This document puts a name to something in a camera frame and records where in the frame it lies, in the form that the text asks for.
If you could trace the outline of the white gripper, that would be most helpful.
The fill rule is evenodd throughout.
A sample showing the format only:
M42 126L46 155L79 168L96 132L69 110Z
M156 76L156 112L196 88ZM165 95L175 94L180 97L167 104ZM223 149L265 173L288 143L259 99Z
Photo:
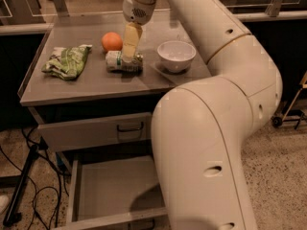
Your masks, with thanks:
M143 30L154 13L155 2L149 0L124 0L123 15L129 22L125 27L122 56L123 61L131 62L138 47Z

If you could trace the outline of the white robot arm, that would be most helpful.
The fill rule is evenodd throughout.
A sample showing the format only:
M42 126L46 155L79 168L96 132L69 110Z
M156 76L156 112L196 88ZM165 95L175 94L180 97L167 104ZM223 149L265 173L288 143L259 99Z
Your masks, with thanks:
M124 0L152 11L156 0ZM219 0L168 0L209 77L165 94L152 117L153 158L172 230L258 230L241 146L272 116L282 79L269 54Z

